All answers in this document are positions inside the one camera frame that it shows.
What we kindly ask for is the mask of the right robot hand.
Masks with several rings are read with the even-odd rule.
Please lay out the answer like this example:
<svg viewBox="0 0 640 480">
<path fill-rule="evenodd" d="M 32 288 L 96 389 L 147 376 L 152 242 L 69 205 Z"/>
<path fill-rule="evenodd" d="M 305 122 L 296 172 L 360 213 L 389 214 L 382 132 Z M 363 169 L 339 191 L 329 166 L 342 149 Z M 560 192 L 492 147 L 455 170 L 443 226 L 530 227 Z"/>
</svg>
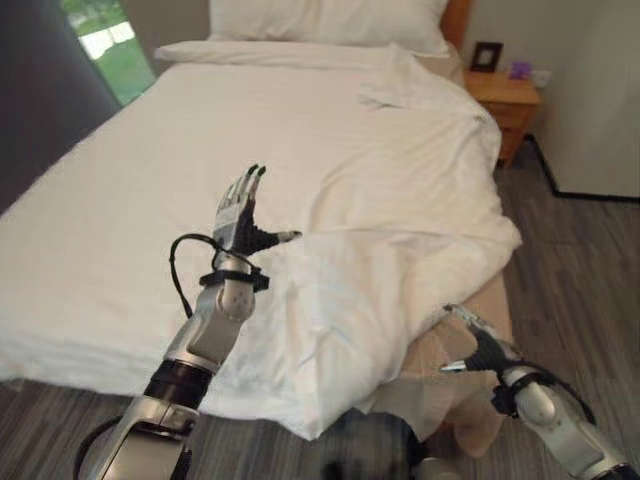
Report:
<svg viewBox="0 0 640 480">
<path fill-rule="evenodd" d="M 462 360 L 452 361 L 439 368 L 440 373 L 452 374 L 471 371 L 503 371 L 518 364 L 522 358 L 505 341 L 496 328 L 483 317 L 461 304 L 447 304 L 444 310 L 459 317 L 476 340 L 476 349 Z"/>
</svg>

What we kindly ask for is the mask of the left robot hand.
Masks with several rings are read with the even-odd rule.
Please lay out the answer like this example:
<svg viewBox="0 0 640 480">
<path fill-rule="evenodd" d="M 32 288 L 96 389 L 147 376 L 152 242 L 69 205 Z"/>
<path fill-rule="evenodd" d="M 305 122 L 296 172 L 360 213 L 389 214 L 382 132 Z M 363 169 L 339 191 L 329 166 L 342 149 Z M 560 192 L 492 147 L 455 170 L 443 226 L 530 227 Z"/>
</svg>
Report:
<svg viewBox="0 0 640 480">
<path fill-rule="evenodd" d="M 254 164 L 223 194 L 217 207 L 212 238 L 225 251 L 250 257 L 302 236 L 296 230 L 268 232 L 256 224 L 256 194 L 265 173 L 265 166 Z"/>
</svg>

